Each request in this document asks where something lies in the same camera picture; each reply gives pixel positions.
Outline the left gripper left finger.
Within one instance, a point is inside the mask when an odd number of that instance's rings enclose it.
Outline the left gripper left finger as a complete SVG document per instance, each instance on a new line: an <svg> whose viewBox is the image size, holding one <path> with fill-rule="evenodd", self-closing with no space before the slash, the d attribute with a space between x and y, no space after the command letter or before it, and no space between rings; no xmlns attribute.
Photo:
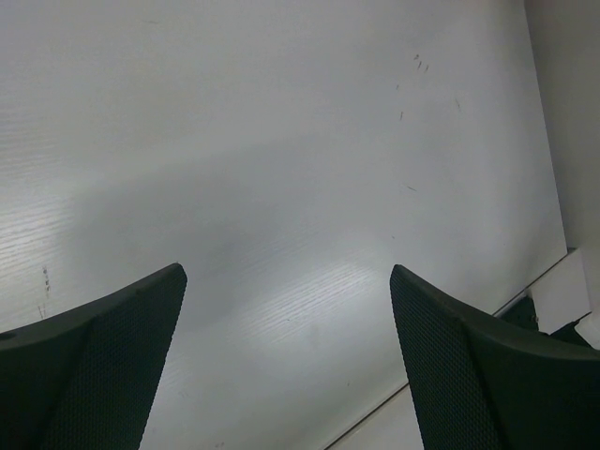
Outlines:
<svg viewBox="0 0 600 450"><path fill-rule="evenodd" d="M1 336L4 449L137 449L188 278L172 263Z"/></svg>

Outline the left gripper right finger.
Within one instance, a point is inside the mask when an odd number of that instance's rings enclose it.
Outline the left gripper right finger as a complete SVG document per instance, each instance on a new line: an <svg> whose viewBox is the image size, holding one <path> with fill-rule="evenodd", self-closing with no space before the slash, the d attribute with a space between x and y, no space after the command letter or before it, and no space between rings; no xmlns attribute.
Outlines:
<svg viewBox="0 0 600 450"><path fill-rule="evenodd" d="M599 352L464 304L402 265L390 293L426 449L596 449Z"/></svg>

